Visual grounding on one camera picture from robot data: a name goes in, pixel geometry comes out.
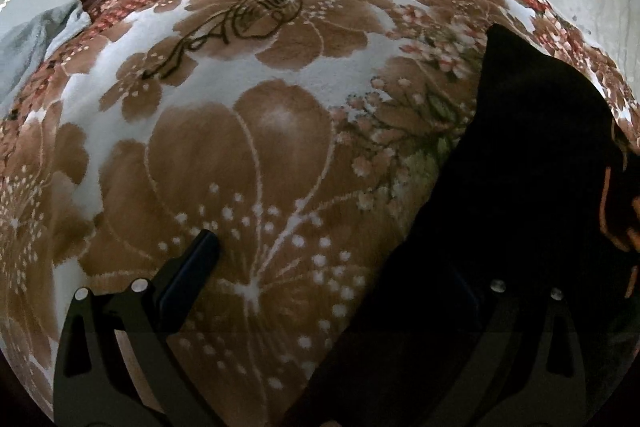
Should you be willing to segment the black orange patterned garment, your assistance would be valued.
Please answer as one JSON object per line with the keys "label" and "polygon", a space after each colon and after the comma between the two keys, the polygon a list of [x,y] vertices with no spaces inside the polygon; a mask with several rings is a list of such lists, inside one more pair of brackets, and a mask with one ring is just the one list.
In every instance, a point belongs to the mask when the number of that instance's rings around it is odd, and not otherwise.
{"label": "black orange patterned garment", "polygon": [[288,426],[634,426],[639,156],[574,67],[488,30],[477,106]]}

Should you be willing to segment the grey cloth at bedside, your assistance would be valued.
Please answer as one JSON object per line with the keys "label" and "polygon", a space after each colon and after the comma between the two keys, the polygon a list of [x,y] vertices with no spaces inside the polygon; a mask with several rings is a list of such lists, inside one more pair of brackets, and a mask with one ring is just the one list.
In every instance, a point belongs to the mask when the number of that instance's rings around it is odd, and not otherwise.
{"label": "grey cloth at bedside", "polygon": [[79,0],[36,15],[1,38],[1,116],[6,116],[37,68],[91,23]]}

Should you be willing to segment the brown floral fleece blanket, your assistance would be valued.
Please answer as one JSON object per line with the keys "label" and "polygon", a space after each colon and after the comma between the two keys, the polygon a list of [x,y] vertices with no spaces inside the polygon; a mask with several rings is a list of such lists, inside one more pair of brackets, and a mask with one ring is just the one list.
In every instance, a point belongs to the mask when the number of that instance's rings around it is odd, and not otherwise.
{"label": "brown floral fleece blanket", "polygon": [[287,426],[468,129],[491,27],[585,76],[639,156],[620,70],[547,0],[86,8],[1,121],[2,355],[53,422],[77,289],[152,279],[208,230],[168,347],[219,426]]}

